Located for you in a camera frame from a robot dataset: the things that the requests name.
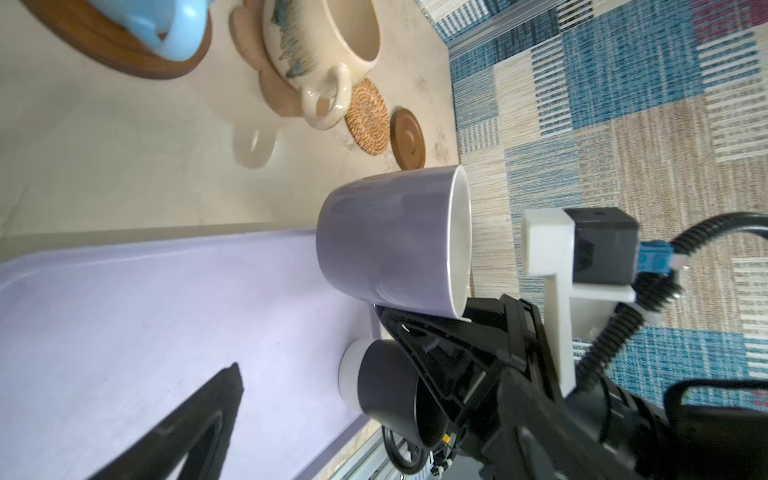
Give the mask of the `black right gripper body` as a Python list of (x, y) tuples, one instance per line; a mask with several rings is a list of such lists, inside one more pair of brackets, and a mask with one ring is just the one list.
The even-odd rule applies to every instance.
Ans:
[(606, 393), (562, 395), (537, 307), (508, 295), (471, 298), (463, 351), (490, 362), (485, 400), (458, 425), (461, 453), (483, 479), (603, 479)]

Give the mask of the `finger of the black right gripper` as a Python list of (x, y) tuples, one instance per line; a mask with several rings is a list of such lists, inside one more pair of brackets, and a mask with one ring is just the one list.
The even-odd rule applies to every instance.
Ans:
[(374, 312), (401, 346), (449, 422), (451, 432), (493, 432), (496, 391), (510, 365), (504, 307), (469, 304), (462, 320), (376, 305)]

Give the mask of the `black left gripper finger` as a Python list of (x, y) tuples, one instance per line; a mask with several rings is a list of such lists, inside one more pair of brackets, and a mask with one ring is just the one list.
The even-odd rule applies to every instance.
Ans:
[(244, 393), (239, 365), (220, 370), (94, 479), (218, 479)]

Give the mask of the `black mug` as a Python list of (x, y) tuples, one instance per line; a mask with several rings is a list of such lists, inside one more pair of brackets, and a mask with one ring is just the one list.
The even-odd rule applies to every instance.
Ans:
[(354, 341), (342, 357), (338, 388), (348, 406), (418, 447), (431, 450), (446, 433), (447, 417), (393, 340)]

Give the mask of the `white mug purple handle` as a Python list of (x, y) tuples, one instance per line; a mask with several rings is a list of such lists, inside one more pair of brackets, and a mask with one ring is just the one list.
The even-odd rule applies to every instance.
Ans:
[(468, 299), (472, 211), (460, 165), (375, 175), (335, 189), (318, 218), (321, 272), (371, 304), (460, 319)]

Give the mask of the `dark brown round coaster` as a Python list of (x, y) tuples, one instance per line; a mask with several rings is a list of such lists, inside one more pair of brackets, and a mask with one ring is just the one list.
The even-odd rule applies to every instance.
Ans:
[(406, 108), (398, 109), (390, 121), (390, 141), (397, 164), (404, 171), (425, 166), (426, 146), (416, 116)]

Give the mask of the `woven rattan round coaster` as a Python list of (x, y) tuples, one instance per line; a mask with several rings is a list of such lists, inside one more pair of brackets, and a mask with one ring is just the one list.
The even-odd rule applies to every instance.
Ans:
[(390, 139), (388, 109), (370, 79), (366, 78), (354, 87), (345, 122), (364, 152), (376, 156), (386, 151)]

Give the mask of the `cork flower shaped coaster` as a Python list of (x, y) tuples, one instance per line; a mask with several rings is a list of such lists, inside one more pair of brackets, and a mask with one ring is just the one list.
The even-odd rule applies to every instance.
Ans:
[(279, 116), (302, 117), (299, 91), (285, 81), (272, 65), (262, 29), (263, 1), (242, 1), (229, 19), (230, 33), (242, 59), (258, 72), (259, 86), (266, 103)]

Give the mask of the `beige mug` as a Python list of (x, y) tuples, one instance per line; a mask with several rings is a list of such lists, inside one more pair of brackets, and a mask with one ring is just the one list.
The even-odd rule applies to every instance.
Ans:
[(346, 115), (352, 90), (376, 65), (381, 32), (369, 0), (275, 0), (263, 6), (269, 59), (300, 94), (302, 115), (317, 130)]

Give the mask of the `white mug blue handle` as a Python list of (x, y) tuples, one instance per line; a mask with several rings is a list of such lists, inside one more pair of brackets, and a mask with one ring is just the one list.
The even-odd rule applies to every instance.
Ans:
[(151, 53), (165, 60), (189, 60), (202, 44), (212, 1), (88, 0), (93, 8), (126, 29)]

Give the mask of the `brown wooden round coaster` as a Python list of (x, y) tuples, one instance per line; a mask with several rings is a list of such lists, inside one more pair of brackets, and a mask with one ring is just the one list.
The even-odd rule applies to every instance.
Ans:
[(26, 1), (24, 5), (70, 46), (99, 63), (136, 77), (152, 80), (182, 77), (198, 66), (211, 44), (210, 13), (197, 52), (189, 60), (174, 62), (151, 53), (126, 29), (99, 13), (87, 1)]

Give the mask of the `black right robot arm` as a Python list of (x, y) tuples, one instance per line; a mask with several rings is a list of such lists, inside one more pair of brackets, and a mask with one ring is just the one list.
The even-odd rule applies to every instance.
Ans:
[(472, 298), (455, 320), (377, 307), (484, 479), (763, 479), (767, 416), (687, 405), (694, 388), (763, 390), (758, 380), (687, 380), (662, 406), (600, 379), (563, 394), (538, 308)]

